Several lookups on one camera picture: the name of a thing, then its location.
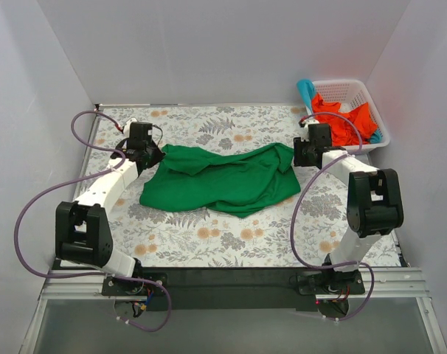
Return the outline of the green t shirt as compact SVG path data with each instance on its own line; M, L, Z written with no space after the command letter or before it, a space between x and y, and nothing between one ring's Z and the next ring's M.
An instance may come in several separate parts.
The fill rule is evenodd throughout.
M218 155L200 147L165 145L164 159L139 202L165 212L207 208L245 218L300 192L294 151L271 143L248 153Z

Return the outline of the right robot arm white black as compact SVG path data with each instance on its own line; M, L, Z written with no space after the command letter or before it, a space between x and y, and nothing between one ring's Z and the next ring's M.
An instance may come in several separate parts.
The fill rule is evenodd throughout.
M379 170L360 162L344 148L333 146L328 124L309 124L308 135L294 139L294 165L317 167L319 171L302 191L293 211L289 232L292 252L305 267L324 271L322 287L330 293L338 293L348 284L346 273L358 270L371 247L403 224L398 174L393 169ZM295 221L304 195L324 172L347 186L348 227L340 244L323 265L311 265L297 254Z

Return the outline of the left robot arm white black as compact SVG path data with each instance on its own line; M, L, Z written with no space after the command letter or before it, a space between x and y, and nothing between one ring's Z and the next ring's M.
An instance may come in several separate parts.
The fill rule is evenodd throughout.
M73 202L60 203L55 213L56 257L119 275L119 286L130 295L144 288L145 278L135 271L135 259L114 247L108 213L143 170L164 158L153 141L153 128L150 123L128 121L125 138L108 161L111 171Z

